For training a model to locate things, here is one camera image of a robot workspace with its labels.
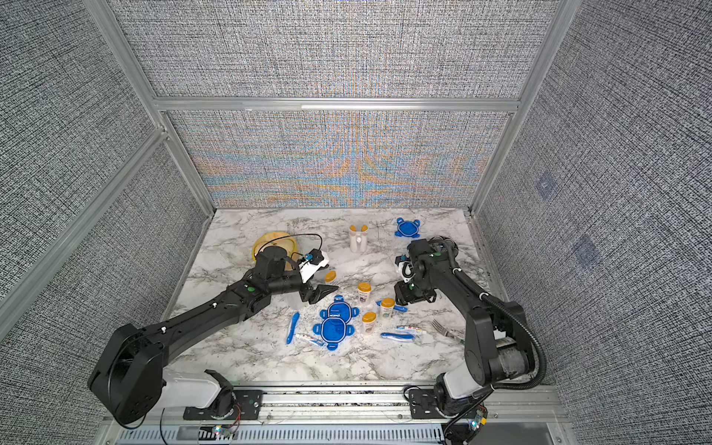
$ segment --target metal fork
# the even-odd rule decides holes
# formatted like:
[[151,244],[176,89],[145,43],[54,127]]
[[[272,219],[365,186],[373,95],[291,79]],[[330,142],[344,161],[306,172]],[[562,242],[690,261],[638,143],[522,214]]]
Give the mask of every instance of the metal fork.
[[462,345],[465,344],[465,339],[463,339],[459,335],[455,335],[450,329],[441,325],[438,320],[433,319],[430,323],[433,325],[433,328],[435,328],[435,330],[438,331],[438,333],[440,333],[441,335],[444,335],[448,338],[454,338],[455,340],[458,340]]

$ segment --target toothpaste tube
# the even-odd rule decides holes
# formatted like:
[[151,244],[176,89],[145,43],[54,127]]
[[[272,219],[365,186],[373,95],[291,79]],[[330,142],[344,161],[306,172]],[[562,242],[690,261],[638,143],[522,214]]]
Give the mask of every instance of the toothpaste tube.
[[319,340],[319,339],[317,339],[317,338],[314,338],[314,337],[310,337],[309,335],[306,335],[306,334],[295,334],[294,336],[295,336],[296,338],[298,338],[299,340],[302,340],[302,341],[305,341],[305,342],[309,342],[309,343],[311,343],[311,344],[314,345],[314,346],[324,346],[324,345],[326,345],[326,342],[324,342],[324,341],[322,341],[322,340]]
[[421,335],[425,330],[418,328],[417,326],[400,325],[396,326],[396,330],[402,333],[409,333],[415,335]]

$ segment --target marble countertop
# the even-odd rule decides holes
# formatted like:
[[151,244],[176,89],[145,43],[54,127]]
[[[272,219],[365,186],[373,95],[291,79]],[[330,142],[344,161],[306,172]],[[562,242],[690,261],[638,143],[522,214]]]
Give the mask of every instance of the marble countertop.
[[[193,308],[242,278],[254,264],[251,249],[257,238],[270,231],[290,234],[316,232],[324,237],[323,250],[337,271],[340,289],[319,303],[300,310],[297,333],[312,334],[320,323],[319,311],[341,294],[361,313],[375,310],[375,301],[394,296],[399,280],[394,265],[396,255],[406,253],[411,239],[394,235],[395,220],[419,219],[421,234],[454,239],[460,253],[460,266],[483,287],[483,262],[461,209],[250,209],[218,210],[178,297],[172,316]],[[369,226],[368,250],[352,253],[348,227]],[[318,239],[298,237],[301,252],[319,246]],[[361,304],[357,284],[366,281],[373,287],[370,301]],[[293,382],[314,380],[423,380],[434,379],[463,360],[463,347],[455,340],[434,332],[430,320],[464,330],[464,319],[446,297],[435,303],[415,303],[407,313],[390,319],[379,317],[376,332],[363,333],[360,317],[351,323],[356,333],[330,352],[295,340],[286,345],[292,309],[282,295],[244,323],[229,326],[201,341],[180,355],[168,368],[182,372],[213,369],[233,382]],[[393,332],[396,325],[418,325],[427,332],[417,343],[383,340],[380,332]]]

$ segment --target metal rail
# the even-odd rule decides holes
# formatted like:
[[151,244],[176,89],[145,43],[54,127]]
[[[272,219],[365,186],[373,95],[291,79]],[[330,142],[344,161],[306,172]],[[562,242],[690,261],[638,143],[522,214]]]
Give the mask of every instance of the metal rail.
[[519,109],[519,99],[494,98],[155,98],[158,110],[374,110],[374,111],[503,111]]

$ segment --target aluminum frame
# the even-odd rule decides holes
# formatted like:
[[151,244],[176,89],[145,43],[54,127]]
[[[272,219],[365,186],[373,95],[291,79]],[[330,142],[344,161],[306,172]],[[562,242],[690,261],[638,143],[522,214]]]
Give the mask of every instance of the aluminum frame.
[[54,275],[59,272],[74,250],[84,241],[94,225],[166,137],[167,133],[162,128],[153,130],[114,173],[109,182],[52,243],[44,255],[0,301],[0,339],[5,338],[15,323],[30,308],[35,299],[52,281]]
[[474,216],[466,214],[465,217],[467,218],[467,227],[470,229],[470,235],[472,235],[472,240],[475,242],[477,253],[480,255],[480,259],[485,263],[485,272],[489,277],[490,292],[502,301],[509,301],[507,289],[497,269],[497,263],[494,261],[492,251],[490,251],[489,245],[487,244],[487,238],[485,238],[482,233],[482,229]]
[[581,3],[582,0],[561,0],[561,3],[557,7],[554,18],[547,30],[546,37],[540,47],[539,54],[534,60],[534,64],[532,64],[524,88],[522,88],[520,96],[521,106],[507,122],[504,132],[502,133],[502,138],[497,144],[497,148],[495,148],[492,156],[490,156],[489,162],[477,186],[475,196],[470,206],[470,213],[472,215],[477,215],[482,210],[482,206],[487,199],[487,194],[492,190],[492,186],[497,180],[497,176],[507,158],[507,154],[512,148],[519,129],[522,127],[524,119],[526,119],[527,112],[539,92],[539,88],[549,71],[549,67],[554,61],[554,56],[559,51],[561,42]]
[[198,252],[200,252],[200,248],[203,246],[203,240],[205,239],[205,235],[208,233],[208,229],[210,229],[210,223],[212,221],[212,216],[203,221],[203,227],[200,231],[200,236],[198,236],[198,239],[195,241],[195,246],[193,247],[193,250],[190,253],[188,262],[185,264],[185,267],[183,267],[183,273],[181,273],[180,279],[178,280],[178,283],[176,284],[176,287],[173,290],[173,295],[171,295],[171,299],[166,305],[166,310],[164,310],[163,315],[161,315],[161,320],[165,321],[170,318],[171,312],[173,312],[173,307],[176,305],[178,297],[183,291],[183,286],[185,286],[185,281],[188,279],[188,275],[190,274],[190,271],[193,268],[195,258],[198,256]]
[[[412,419],[402,391],[417,384],[431,388],[433,381],[419,382],[255,382],[236,385],[236,389],[261,389],[263,406],[257,420],[242,421],[250,425],[277,424],[441,424],[446,419]],[[495,391],[487,399],[488,423],[546,423],[552,437],[573,444],[570,423],[554,386],[540,385],[527,391]],[[163,413],[153,409],[145,425],[220,424],[220,421],[186,421],[183,409],[170,408]],[[108,416],[98,432],[100,440],[114,440],[121,428]]]
[[237,111],[504,111],[516,112],[519,99],[456,98],[186,98],[159,97],[153,105],[165,110]]
[[153,125],[156,127],[164,127],[172,134],[169,139],[168,150],[173,157],[173,160],[181,172],[181,175],[188,184],[193,196],[196,201],[200,204],[203,212],[206,216],[212,216],[215,210],[215,204],[210,198],[210,193],[203,182],[203,179],[198,174],[198,171],[190,160],[188,152],[182,143],[177,143],[180,141],[175,130],[172,128],[168,117],[162,115],[159,110],[155,107],[153,103],[153,98],[155,92],[151,86],[146,74],[141,69],[141,65],[136,59],[136,55],[133,53],[131,46],[126,40],[119,23],[116,21],[116,16],[111,11],[111,8],[106,3],[105,0],[84,0],[84,4],[89,10],[91,16],[94,18],[96,26],[99,31],[104,36],[104,39],[111,48],[111,52],[116,57],[119,66],[124,71],[126,78],[134,89],[136,96],[143,104],[146,113],[153,121]]

